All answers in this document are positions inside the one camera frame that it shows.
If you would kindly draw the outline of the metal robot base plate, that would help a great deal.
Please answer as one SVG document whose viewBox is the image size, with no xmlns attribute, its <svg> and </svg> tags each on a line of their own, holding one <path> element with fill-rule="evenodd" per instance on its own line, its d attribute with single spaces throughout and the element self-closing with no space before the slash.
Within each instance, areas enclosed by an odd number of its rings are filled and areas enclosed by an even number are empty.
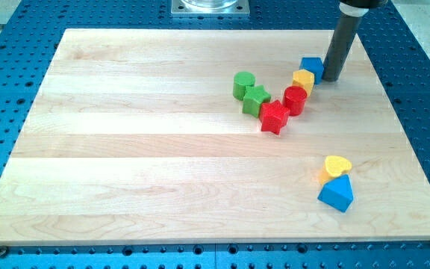
<svg viewBox="0 0 430 269">
<path fill-rule="evenodd" d="M 170 11 L 174 16 L 250 14 L 249 0 L 172 0 Z"/>
</svg>

